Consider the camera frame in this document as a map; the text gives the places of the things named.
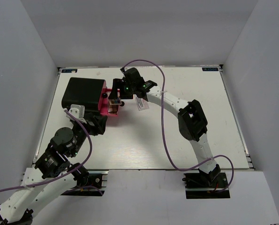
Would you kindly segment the colourful square eyeshadow palette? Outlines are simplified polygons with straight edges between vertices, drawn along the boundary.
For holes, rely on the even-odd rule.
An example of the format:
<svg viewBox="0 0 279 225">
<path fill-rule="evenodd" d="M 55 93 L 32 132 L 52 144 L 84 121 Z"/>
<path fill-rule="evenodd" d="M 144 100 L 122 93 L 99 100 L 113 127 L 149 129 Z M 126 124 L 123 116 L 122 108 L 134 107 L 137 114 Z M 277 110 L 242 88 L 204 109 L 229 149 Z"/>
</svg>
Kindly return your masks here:
<svg viewBox="0 0 279 225">
<path fill-rule="evenodd" d="M 110 114 L 116 114 L 118 112 L 119 106 L 121 105 L 120 99 L 109 99 L 108 100 L 108 112 Z"/>
</svg>

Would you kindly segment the black pink drawer organizer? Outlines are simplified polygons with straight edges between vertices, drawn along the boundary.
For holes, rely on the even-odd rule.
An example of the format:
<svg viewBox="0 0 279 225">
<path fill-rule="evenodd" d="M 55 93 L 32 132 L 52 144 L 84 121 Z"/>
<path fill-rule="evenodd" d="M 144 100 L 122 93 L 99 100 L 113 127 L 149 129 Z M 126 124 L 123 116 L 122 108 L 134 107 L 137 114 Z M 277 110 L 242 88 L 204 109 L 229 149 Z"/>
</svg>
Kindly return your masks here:
<svg viewBox="0 0 279 225">
<path fill-rule="evenodd" d="M 85 114 L 93 113 L 95 115 L 102 115 L 109 117 L 116 117 L 116 114 L 110 114 L 108 112 L 108 96 L 111 92 L 112 87 L 108 88 L 106 80 L 94 79 L 94 78 L 78 78 L 72 77 L 64 91 L 61 107 L 63 109 L 69 109 L 72 104 L 84 105 Z M 121 105 L 124 106 L 123 100 L 120 95 Z"/>
</svg>

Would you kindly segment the clear labelled makeup case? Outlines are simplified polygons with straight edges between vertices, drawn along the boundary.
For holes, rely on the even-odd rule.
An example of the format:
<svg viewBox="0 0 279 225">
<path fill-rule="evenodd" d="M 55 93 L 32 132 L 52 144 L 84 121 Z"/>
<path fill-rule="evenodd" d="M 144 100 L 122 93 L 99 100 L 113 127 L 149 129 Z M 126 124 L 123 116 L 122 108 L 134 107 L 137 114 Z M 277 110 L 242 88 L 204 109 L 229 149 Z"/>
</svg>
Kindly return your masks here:
<svg viewBox="0 0 279 225">
<path fill-rule="evenodd" d="M 139 98 L 135 95 L 136 105 L 139 111 L 147 110 L 149 109 L 148 102 L 145 101 L 142 98 Z"/>
</svg>

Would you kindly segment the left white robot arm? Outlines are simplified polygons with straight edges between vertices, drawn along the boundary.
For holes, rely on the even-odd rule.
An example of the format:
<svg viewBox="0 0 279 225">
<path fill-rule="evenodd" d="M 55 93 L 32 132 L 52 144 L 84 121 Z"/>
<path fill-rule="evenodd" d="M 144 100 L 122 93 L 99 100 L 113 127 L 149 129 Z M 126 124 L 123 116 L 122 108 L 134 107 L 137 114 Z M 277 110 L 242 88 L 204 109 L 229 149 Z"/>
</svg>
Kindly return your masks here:
<svg viewBox="0 0 279 225">
<path fill-rule="evenodd" d="M 68 112 L 67 117 L 73 127 L 58 129 L 22 184 L 4 189 L 14 193 L 0 204 L 0 224 L 30 225 L 38 212 L 63 193 L 81 189 L 100 191 L 96 174 L 90 174 L 84 162 L 72 164 L 69 158 L 78 154 L 85 140 L 105 132 L 107 116 Z"/>
</svg>

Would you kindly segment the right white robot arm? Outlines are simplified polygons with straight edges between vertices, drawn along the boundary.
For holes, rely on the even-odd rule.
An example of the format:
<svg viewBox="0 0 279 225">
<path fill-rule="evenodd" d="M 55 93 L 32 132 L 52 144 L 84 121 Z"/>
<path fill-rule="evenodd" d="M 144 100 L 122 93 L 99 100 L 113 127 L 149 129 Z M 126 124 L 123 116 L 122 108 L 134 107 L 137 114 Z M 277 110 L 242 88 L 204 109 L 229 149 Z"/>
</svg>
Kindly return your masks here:
<svg viewBox="0 0 279 225">
<path fill-rule="evenodd" d="M 136 68 L 122 69 L 124 76 L 113 79 L 112 91 L 108 96 L 110 104 L 118 105 L 133 96 L 156 104 L 167 110 L 178 120 L 180 134 L 190 142 L 198 161 L 201 182 L 212 187 L 218 181 L 220 167 L 213 158 L 208 138 L 208 121 L 197 100 L 186 101 L 163 90 L 155 82 L 145 81 Z"/>
</svg>

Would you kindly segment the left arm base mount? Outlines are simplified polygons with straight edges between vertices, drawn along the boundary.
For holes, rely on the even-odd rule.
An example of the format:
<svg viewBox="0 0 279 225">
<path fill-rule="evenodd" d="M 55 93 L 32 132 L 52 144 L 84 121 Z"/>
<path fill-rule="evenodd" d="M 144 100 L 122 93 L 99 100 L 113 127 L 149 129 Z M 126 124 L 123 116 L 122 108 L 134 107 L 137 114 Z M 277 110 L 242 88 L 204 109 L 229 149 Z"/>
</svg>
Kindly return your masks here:
<svg viewBox="0 0 279 225">
<path fill-rule="evenodd" d="M 93 171 L 89 170 L 89 178 L 83 186 L 76 186 L 66 192 L 63 196 L 97 196 L 101 197 L 107 186 L 108 170 Z"/>
</svg>

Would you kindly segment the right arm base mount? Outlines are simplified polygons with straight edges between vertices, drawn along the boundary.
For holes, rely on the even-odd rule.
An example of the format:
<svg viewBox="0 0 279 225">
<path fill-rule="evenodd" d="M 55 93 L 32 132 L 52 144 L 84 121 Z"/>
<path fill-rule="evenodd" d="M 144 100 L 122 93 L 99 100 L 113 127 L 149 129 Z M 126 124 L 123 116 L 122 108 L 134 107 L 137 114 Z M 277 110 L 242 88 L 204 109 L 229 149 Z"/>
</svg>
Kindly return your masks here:
<svg viewBox="0 0 279 225">
<path fill-rule="evenodd" d="M 226 187 L 228 180 L 225 172 L 221 172 L 209 184 L 200 173 L 185 173 L 182 181 L 185 184 L 186 199 L 229 199 L 230 192 Z"/>
</svg>

